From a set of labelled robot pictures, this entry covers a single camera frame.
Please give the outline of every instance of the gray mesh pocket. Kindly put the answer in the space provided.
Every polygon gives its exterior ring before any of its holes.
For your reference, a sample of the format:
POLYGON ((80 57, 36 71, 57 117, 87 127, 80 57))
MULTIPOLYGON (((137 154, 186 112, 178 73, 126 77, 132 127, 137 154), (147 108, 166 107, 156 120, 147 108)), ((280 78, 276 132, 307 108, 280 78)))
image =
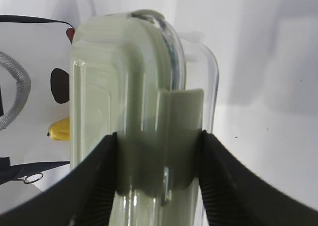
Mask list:
POLYGON ((13 106, 0 117, 0 130, 3 130, 22 111, 31 90, 31 79, 25 69, 14 58, 1 51, 0 67, 5 68, 16 80, 16 95, 13 106))

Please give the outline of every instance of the black fabric strap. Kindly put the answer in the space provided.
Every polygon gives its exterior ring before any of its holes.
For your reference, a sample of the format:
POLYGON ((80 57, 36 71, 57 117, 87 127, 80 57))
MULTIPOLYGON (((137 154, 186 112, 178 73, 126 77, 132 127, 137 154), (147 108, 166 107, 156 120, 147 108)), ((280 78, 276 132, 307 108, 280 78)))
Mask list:
POLYGON ((0 225, 108 225, 116 188, 116 160, 117 137, 113 134, 104 137, 58 184, 2 215, 0 225))
POLYGON ((65 23, 65 21, 57 21, 52 19, 33 17, 33 16, 15 16, 15 15, 0 15, 0 22, 15 22, 15 23, 65 23))
POLYGON ((0 117, 4 115, 3 104, 2 104, 2 95, 1 95, 1 87, 0 87, 0 117))
POLYGON ((0 157, 0 169, 10 166, 10 157, 0 157))
POLYGON ((199 181, 210 226, 317 226, 318 212, 253 174, 212 135, 201 136, 199 181))
POLYGON ((19 174, 20 169, 18 168, 2 168, 0 169, 0 185, 5 184, 13 179, 19 174))

